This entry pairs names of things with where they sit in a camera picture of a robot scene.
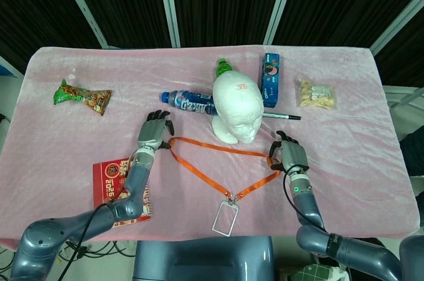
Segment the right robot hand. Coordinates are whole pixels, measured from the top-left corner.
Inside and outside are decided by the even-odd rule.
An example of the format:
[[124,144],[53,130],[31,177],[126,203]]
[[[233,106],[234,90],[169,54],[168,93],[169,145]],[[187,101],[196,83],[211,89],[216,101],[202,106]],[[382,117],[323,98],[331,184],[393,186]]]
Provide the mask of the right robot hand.
[[283,131],[276,131],[281,140],[276,140],[271,144],[268,157],[272,158],[277,149],[280,150],[280,162],[273,162],[270,166],[272,170],[282,171],[289,176],[293,173],[306,174],[309,170],[305,149],[299,142],[285,134]]

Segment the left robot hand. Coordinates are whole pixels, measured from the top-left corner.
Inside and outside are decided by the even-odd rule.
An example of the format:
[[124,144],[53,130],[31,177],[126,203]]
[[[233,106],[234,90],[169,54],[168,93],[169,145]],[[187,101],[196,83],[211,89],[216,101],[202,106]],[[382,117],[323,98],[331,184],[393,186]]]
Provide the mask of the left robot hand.
[[157,110],[147,115],[138,135],[138,147],[148,147],[153,151],[158,149],[171,149],[170,143],[164,140],[166,129],[174,136],[173,122],[167,118],[169,111]]

